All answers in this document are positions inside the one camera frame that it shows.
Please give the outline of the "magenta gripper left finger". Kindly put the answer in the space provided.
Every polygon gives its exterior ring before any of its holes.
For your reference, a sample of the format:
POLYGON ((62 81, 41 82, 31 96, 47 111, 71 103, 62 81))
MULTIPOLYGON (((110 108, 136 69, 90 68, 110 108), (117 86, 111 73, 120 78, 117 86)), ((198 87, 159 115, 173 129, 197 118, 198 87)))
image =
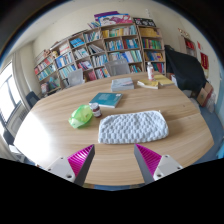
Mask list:
POLYGON ((60 156, 46 170, 65 180, 82 186, 95 155, 95 145, 89 145, 68 157, 60 156))

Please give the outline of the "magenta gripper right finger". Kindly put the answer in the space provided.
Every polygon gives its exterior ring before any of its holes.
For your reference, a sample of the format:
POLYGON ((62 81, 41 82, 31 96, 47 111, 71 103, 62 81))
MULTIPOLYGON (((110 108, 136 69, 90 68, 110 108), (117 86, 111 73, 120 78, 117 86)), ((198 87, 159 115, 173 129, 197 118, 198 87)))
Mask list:
POLYGON ((134 145, 134 155, 145 184, 182 169, 182 166, 170 155, 160 155, 139 144, 134 145))

